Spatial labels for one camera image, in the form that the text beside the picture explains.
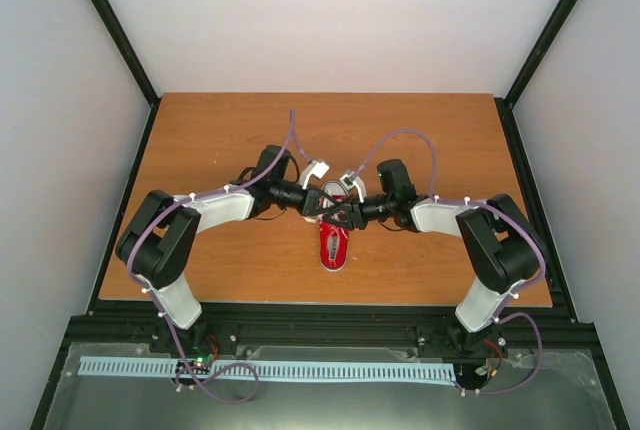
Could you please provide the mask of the red canvas sneaker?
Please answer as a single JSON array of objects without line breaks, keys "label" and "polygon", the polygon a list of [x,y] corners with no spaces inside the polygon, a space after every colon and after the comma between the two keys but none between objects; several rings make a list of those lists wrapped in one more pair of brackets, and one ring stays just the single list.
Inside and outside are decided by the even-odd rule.
[{"label": "red canvas sneaker", "polygon": [[[322,190],[341,202],[348,197],[346,189],[338,181],[326,182]],[[347,261],[349,231],[324,221],[320,222],[320,262],[328,272],[339,272]]]}]

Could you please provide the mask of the white shoelace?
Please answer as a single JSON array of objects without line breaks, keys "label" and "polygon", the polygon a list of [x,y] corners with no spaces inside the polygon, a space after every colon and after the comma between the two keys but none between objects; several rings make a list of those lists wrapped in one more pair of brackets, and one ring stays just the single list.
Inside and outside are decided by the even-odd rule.
[{"label": "white shoelace", "polygon": [[311,223],[347,223],[346,205],[341,200],[329,200],[321,198],[303,218]]}]

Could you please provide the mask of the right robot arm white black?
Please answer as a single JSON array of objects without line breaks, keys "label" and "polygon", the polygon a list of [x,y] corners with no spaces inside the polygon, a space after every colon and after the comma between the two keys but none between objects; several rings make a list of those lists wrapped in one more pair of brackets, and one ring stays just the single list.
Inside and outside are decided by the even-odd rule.
[{"label": "right robot arm white black", "polygon": [[460,238],[475,274],[455,310],[457,327],[466,334],[498,322],[520,289],[546,272],[546,248],[510,196],[476,201],[420,195],[399,159],[380,163],[377,173],[382,189],[378,195],[365,195],[358,179],[349,174],[322,189],[322,223],[335,227],[325,235],[329,257],[341,250],[339,234],[389,218],[400,231]]}]

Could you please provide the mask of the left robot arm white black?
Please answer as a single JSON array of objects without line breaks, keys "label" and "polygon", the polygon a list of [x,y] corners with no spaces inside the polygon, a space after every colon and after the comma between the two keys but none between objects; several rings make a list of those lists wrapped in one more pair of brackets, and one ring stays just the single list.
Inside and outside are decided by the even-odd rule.
[{"label": "left robot arm white black", "polygon": [[353,173],[343,174],[323,188],[310,183],[322,178],[329,165],[312,160],[296,170],[295,181],[285,179],[295,158],[290,151],[269,145],[257,164],[219,190],[201,195],[150,192],[116,244],[115,255],[127,266],[131,279],[151,295],[158,315],[175,327],[172,338],[186,352],[201,350],[208,328],[198,321],[202,308],[187,282],[185,269],[196,236],[208,229],[258,217],[271,206],[293,208],[316,221],[322,211],[346,198]]}]

